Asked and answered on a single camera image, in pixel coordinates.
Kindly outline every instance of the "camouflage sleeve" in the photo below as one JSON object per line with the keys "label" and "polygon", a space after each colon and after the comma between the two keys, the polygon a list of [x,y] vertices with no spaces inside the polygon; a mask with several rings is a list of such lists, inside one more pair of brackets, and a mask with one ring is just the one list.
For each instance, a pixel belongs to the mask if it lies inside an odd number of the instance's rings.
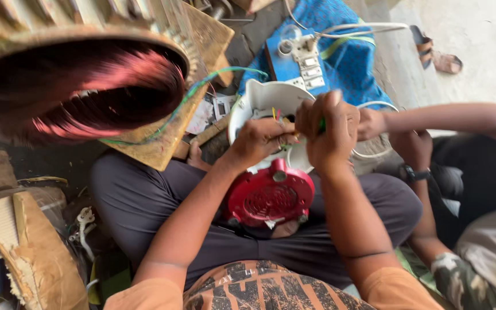
{"label": "camouflage sleeve", "polygon": [[431,264],[431,273],[437,289],[458,310],[496,310],[496,288],[458,255],[438,255]]}

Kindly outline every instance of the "blue cloth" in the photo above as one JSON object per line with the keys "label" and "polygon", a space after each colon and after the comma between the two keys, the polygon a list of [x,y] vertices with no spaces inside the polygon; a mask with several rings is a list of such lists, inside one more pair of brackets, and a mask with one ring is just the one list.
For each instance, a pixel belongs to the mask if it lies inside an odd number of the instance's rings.
{"label": "blue cloth", "polygon": [[[300,24],[313,28],[317,32],[332,26],[357,24],[361,21],[357,14],[341,0],[300,0],[293,14]],[[279,36],[282,29],[289,24],[294,24],[294,21],[287,17],[272,36]],[[319,40],[319,51],[325,62],[325,73],[330,89],[341,89],[346,102],[353,105],[369,101],[391,103],[388,95],[376,84],[373,76],[374,50],[372,35],[359,39],[321,38]],[[249,67],[265,72],[270,71],[264,48],[259,51]],[[251,78],[264,82],[260,74],[245,72],[240,82],[240,95],[244,94],[246,81]]]}

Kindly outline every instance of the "red motor end cover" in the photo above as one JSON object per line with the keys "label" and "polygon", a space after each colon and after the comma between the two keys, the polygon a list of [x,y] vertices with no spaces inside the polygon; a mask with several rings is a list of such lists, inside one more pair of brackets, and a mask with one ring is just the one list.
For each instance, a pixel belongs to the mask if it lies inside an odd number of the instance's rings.
{"label": "red motor end cover", "polygon": [[252,227],[265,227],[306,216],[315,187],[307,173],[286,167],[282,158],[256,174],[245,172],[233,182],[227,194],[227,219]]}

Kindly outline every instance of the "black watch strap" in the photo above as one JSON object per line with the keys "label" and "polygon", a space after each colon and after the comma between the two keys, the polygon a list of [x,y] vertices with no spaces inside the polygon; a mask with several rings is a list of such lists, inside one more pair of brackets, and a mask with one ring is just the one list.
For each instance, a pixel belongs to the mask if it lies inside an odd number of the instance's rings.
{"label": "black watch strap", "polygon": [[420,180],[427,180],[431,177],[430,168],[423,171],[414,171],[409,165],[403,164],[400,167],[401,179],[407,183],[414,183]]}

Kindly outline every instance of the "orange t-shirt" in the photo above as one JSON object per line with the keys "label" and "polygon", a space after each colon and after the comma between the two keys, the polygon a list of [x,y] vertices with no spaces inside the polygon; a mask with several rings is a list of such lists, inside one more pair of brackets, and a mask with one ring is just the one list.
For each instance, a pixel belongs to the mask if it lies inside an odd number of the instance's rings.
{"label": "orange t-shirt", "polygon": [[211,270],[185,293],[165,278],[145,280],[111,296],[105,310],[442,309],[400,268],[382,268],[363,283],[367,302],[267,260]]}

